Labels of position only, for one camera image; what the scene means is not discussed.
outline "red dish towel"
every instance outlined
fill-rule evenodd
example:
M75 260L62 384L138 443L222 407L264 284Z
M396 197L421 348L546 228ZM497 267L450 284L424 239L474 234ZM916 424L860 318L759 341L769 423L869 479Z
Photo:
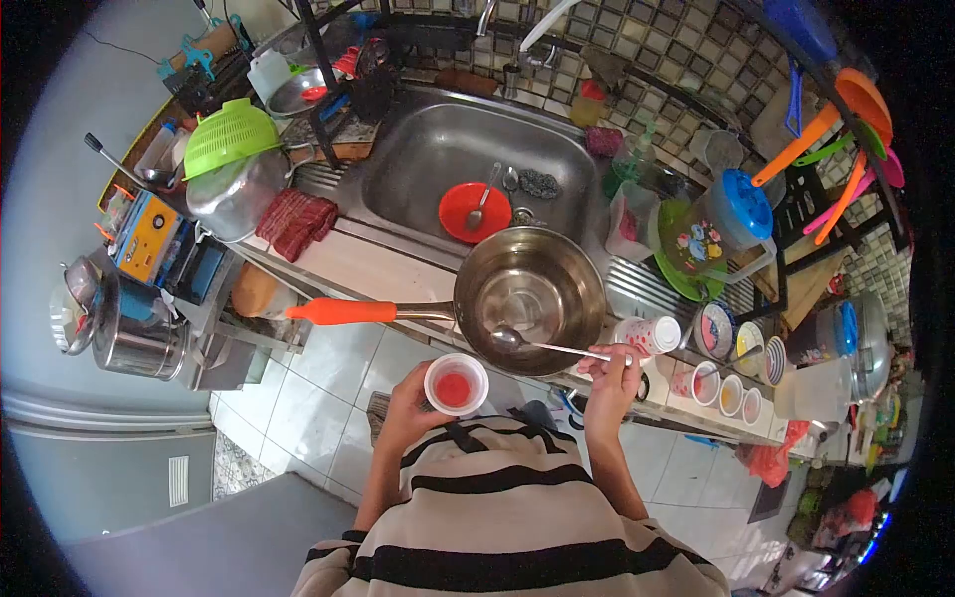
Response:
M309 243L325 238L336 217L338 205L331 200L289 188L272 200L255 233L294 262Z

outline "plastic bag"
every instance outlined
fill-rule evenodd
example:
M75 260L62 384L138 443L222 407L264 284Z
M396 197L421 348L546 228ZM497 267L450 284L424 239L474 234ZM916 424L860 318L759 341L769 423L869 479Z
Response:
M770 487L777 487L789 472L789 450L809 433L809 421L789 421L786 439L782 445L764 446L739 444L736 458L750 469L750 475L758 475Z

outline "stainless steel sink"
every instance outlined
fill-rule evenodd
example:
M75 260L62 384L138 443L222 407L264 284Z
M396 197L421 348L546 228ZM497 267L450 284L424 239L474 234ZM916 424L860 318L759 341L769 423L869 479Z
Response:
M518 190L512 207L529 208L547 227L580 243L588 206L600 195L598 164L583 141L580 129L526 107L402 88L371 156L342 177L337 195L350 198L346 217L463 255L469 246L441 226L438 204L456 184L486 181L500 161L505 169L532 168L557 179L562 191L556 199ZM495 187L506 194L500 177Z

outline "dish soap bottle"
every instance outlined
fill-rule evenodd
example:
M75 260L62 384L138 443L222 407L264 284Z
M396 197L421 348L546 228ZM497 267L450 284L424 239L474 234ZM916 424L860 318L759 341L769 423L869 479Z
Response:
M656 122L647 123L647 129L640 137L630 135L624 137L617 155L610 161L602 183L604 196L613 199L617 189L623 181L638 181L647 166L653 164L656 154L653 153L653 133L656 132Z
M570 104L570 120L581 128L596 126L604 115L605 98L606 94L597 81L592 78L584 81L581 83L581 94L574 97Z

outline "red bowl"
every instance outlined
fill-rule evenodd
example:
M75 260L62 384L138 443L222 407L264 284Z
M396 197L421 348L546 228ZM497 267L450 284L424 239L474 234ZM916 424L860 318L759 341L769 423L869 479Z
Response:
M477 230L469 230L465 223L468 214L478 208L480 196L484 194L484 182L465 182L448 189L437 207L437 217L448 234L465 243L479 243L511 223L511 203L507 197L493 186L481 211Z

